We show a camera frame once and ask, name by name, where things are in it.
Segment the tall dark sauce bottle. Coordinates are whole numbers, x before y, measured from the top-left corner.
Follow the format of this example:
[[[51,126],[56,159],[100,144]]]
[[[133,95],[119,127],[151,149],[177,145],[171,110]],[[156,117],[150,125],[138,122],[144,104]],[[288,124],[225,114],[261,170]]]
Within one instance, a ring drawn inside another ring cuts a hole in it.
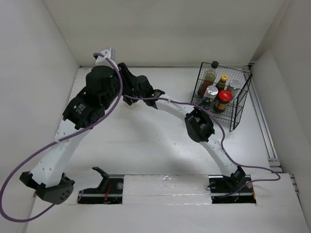
[[[197,91],[197,94],[200,96],[203,96],[207,87],[210,85],[213,85],[217,74],[216,74],[216,68],[218,67],[219,63],[217,61],[213,61],[210,67],[207,69],[207,71],[204,74],[204,80],[199,86],[199,89]]]

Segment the red lid sauce jar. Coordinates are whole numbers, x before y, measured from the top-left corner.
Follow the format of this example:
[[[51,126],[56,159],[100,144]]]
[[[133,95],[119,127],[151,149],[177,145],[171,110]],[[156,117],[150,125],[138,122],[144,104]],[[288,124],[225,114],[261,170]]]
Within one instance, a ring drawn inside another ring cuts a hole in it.
[[[215,98],[213,109],[217,113],[222,113],[226,110],[227,105],[231,102],[233,96],[227,90],[222,90]]]

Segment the yellow cap chili sauce bottle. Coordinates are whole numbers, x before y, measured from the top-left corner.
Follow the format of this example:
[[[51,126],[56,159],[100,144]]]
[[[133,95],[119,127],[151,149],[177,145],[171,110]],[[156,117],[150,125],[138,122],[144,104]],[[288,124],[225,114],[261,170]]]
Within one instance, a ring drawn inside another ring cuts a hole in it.
[[[217,87],[219,92],[225,89],[225,84],[226,84],[227,80],[228,80],[228,75],[222,74],[220,77],[220,80],[216,84],[216,87]]]

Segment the black cap shaker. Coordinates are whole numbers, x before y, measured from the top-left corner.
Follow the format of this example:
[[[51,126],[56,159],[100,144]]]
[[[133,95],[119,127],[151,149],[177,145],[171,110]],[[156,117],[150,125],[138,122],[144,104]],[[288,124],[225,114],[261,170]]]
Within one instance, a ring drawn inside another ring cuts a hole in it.
[[[209,98],[203,97],[202,101],[200,102],[200,106],[209,111],[212,106],[212,101]]]
[[[137,107],[136,103],[132,103],[131,105],[128,105],[128,108],[135,109]]]

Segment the silver cap blue label shaker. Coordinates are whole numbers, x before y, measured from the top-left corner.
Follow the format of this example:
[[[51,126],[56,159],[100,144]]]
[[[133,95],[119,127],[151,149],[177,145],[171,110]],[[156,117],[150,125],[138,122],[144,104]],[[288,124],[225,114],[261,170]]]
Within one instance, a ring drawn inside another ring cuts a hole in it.
[[[235,96],[241,88],[241,83],[238,80],[231,80],[228,84],[227,91],[229,91],[232,96]]]
[[[211,100],[214,100],[217,97],[218,92],[219,92],[219,90],[216,86],[209,85],[205,90],[204,97],[211,99]]]

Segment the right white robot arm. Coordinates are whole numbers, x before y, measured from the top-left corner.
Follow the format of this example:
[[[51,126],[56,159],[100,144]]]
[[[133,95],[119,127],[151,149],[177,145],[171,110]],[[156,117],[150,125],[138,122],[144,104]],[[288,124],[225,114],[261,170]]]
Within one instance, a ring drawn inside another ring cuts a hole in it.
[[[145,76],[122,74],[123,100],[132,105],[142,100],[149,107],[167,112],[179,119],[185,125],[190,139],[203,146],[216,162],[224,178],[225,186],[230,191],[236,191],[242,186],[245,172],[240,165],[234,164],[225,154],[220,141],[214,135],[214,125],[210,116],[200,109],[188,104],[177,103],[164,91],[153,89]]]

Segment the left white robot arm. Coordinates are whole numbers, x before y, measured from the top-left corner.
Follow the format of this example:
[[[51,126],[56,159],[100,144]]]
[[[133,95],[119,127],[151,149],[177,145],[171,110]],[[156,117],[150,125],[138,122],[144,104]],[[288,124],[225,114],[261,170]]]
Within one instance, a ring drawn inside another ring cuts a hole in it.
[[[47,153],[31,171],[21,174],[20,181],[45,202],[59,205],[66,201],[75,184],[64,174],[67,163],[83,138],[112,113],[120,98],[133,93],[136,80],[125,63],[119,63],[117,69],[95,66],[86,76],[85,87],[65,108],[54,142],[39,150]]]

